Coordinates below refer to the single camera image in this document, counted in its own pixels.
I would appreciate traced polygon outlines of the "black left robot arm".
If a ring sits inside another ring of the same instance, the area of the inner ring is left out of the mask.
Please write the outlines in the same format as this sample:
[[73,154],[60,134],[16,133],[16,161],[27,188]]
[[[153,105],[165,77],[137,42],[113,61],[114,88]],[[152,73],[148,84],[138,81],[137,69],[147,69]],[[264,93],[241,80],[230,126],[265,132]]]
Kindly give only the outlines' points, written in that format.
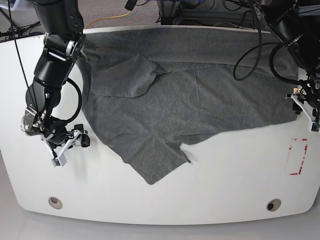
[[306,100],[320,111],[320,2],[253,0],[256,15],[307,74]]

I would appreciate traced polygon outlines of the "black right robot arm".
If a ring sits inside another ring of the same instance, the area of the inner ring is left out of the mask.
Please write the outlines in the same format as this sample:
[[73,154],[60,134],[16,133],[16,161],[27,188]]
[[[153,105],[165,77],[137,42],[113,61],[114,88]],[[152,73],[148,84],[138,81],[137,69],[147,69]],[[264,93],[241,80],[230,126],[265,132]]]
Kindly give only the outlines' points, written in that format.
[[[35,0],[33,6],[45,30],[44,47],[34,70],[32,84],[25,94],[26,110],[22,128],[28,136],[41,136],[51,149],[68,140],[75,140],[72,131],[66,129],[82,107],[82,93],[69,78],[86,39],[83,17],[76,0]],[[68,119],[52,116],[60,103],[65,83],[71,84],[78,96],[75,113]]]

